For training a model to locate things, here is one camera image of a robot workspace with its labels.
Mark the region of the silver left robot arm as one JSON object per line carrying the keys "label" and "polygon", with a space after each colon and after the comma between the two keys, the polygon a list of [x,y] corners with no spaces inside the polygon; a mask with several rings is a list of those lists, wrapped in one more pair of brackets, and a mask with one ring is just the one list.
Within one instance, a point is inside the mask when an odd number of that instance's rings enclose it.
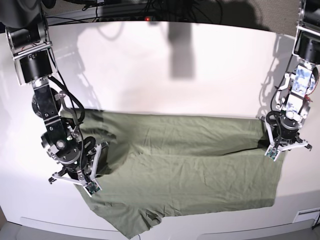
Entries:
{"label": "silver left robot arm", "polygon": [[310,95],[315,91],[320,73],[320,2],[300,1],[296,35],[292,57],[298,65],[293,72],[285,71],[280,84],[275,88],[270,102],[270,111],[261,117],[264,121],[269,146],[265,155],[276,160],[281,152],[296,148],[312,149],[300,138],[300,129],[310,111]]}

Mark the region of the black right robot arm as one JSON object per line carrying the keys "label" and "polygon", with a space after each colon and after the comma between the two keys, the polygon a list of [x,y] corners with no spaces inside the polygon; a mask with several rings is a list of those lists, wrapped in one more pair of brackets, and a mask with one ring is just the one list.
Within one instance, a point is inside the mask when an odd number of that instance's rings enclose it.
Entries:
{"label": "black right robot arm", "polygon": [[64,84],[58,83],[60,91],[50,87],[50,82],[57,82],[54,75],[58,68],[42,5],[53,4],[43,0],[3,0],[0,21],[5,26],[18,81],[33,88],[32,108],[46,127],[41,137],[42,146],[62,165],[61,171],[54,173],[49,182],[64,180],[93,194],[101,188],[96,179],[98,161],[108,144],[83,136],[80,125],[85,113],[76,114],[66,106],[66,97],[75,104],[78,100]]}

